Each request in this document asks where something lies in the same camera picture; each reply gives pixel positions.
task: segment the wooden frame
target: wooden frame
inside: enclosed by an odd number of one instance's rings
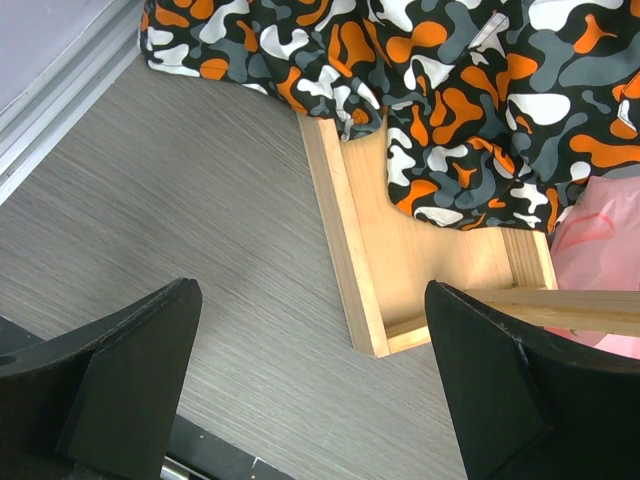
[[[546,236],[441,229],[387,197],[386,132],[341,142],[333,120],[299,115],[354,348],[383,357],[430,341],[424,290],[447,282],[543,326],[640,336],[640,295],[557,289]]]

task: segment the white wall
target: white wall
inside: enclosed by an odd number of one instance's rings
[[[0,112],[112,1],[0,0]]]

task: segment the cloth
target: cloth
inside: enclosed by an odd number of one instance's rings
[[[439,226],[551,231],[640,162],[640,0],[146,0],[140,46],[343,140],[388,112],[390,199]]]

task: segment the white baseboard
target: white baseboard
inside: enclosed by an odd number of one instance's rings
[[[142,1],[115,0],[0,113],[0,205],[138,55]]]

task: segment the wooden floor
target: wooden floor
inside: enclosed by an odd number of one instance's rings
[[[350,347],[294,114],[135,62],[0,207],[0,313],[51,338],[178,276],[187,418],[297,479],[465,478],[433,349]]]

